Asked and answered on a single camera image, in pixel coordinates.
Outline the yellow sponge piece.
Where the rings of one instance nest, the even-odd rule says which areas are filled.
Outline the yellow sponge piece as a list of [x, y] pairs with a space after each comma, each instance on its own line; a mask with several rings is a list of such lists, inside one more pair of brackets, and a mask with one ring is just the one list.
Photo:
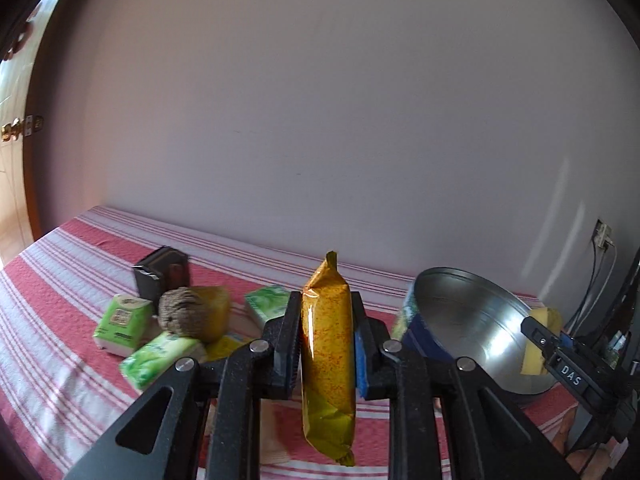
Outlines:
[[544, 348], [549, 336], [539, 326], [542, 326], [554, 336], [559, 336], [563, 326], [561, 313], [549, 307], [539, 307], [529, 311], [526, 325], [522, 329], [522, 333], [527, 339], [521, 367], [521, 374], [524, 376], [547, 374], [544, 368], [544, 352], [542, 352], [542, 348]]

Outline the yellow orange snack packet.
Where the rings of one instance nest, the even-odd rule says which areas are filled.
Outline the yellow orange snack packet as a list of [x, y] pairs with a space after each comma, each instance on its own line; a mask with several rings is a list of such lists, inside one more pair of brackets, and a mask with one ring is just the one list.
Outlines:
[[319, 453], [356, 465], [355, 343], [352, 293], [328, 252], [302, 290], [303, 433]]

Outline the round metal tin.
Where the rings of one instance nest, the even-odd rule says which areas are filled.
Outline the round metal tin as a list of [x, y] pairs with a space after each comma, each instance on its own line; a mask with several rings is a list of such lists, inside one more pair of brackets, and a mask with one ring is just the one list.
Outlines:
[[411, 283], [390, 334], [430, 359], [467, 356], [514, 400], [528, 403], [555, 384], [548, 373], [521, 373], [527, 342], [521, 322], [535, 308], [486, 278], [436, 266]]

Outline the brown twine ball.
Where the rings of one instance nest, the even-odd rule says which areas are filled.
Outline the brown twine ball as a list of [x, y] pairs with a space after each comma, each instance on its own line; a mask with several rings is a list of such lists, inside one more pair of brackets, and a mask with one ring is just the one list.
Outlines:
[[157, 321], [164, 332], [201, 338], [207, 308], [201, 296], [189, 287], [164, 292], [158, 302]]

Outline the green tissue pack front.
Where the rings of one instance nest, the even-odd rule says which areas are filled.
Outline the green tissue pack front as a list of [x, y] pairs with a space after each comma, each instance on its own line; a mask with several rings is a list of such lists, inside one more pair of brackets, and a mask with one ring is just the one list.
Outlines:
[[197, 339], [163, 332], [127, 356], [119, 364], [119, 370], [134, 390], [142, 392], [182, 358], [203, 362], [205, 347]]

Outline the green tissue pack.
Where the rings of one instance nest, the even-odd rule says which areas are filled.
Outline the green tissue pack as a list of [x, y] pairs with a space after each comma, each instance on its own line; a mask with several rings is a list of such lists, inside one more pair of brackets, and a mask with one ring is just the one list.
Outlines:
[[203, 362], [205, 347], [197, 339], [163, 332], [127, 356], [119, 364], [119, 370], [134, 390], [142, 392], [182, 358]]
[[150, 300], [117, 294], [108, 303], [93, 332], [96, 346], [126, 358], [139, 348], [153, 314]]
[[248, 292], [244, 298], [248, 314], [262, 330], [267, 322], [285, 315], [290, 292], [280, 285], [269, 285]]

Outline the black small box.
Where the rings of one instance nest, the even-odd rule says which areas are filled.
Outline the black small box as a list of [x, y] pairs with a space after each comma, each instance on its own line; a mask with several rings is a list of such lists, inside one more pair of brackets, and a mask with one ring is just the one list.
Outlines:
[[168, 290], [191, 284], [189, 256], [169, 246], [160, 246], [132, 267], [139, 296], [154, 306]]

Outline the green tissue pack back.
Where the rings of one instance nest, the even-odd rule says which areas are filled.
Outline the green tissue pack back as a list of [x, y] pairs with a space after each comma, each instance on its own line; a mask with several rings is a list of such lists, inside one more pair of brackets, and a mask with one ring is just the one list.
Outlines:
[[280, 285], [269, 285], [248, 292], [244, 298], [248, 314], [262, 330], [267, 322], [285, 315], [290, 292]]

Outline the black monitor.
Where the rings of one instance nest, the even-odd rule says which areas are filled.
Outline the black monitor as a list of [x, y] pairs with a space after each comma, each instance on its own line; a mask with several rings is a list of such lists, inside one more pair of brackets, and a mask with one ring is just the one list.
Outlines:
[[605, 361], [625, 347], [630, 332], [639, 287], [639, 252], [628, 269], [612, 304], [597, 327], [587, 335], [587, 346]]

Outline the green tissue pack upright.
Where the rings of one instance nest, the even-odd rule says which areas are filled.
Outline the green tissue pack upright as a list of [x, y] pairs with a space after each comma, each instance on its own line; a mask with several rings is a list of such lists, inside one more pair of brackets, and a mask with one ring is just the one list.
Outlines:
[[153, 314], [150, 300], [117, 294], [108, 303], [93, 332], [96, 346], [126, 358], [139, 348]]

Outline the wooden door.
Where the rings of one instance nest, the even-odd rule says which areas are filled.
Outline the wooden door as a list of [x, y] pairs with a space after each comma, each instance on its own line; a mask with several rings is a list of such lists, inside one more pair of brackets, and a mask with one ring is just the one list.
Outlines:
[[1, 61], [1, 263], [7, 264], [41, 235], [32, 135], [42, 124], [27, 110], [44, 33], [60, 0], [39, 0], [17, 29]]

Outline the white wall socket adapter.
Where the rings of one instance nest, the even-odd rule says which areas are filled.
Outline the white wall socket adapter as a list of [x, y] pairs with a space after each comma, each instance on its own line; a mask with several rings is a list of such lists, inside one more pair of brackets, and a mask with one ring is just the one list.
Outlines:
[[598, 220], [592, 234], [594, 247], [599, 250], [607, 250], [612, 246], [611, 232], [611, 227], [607, 223]]

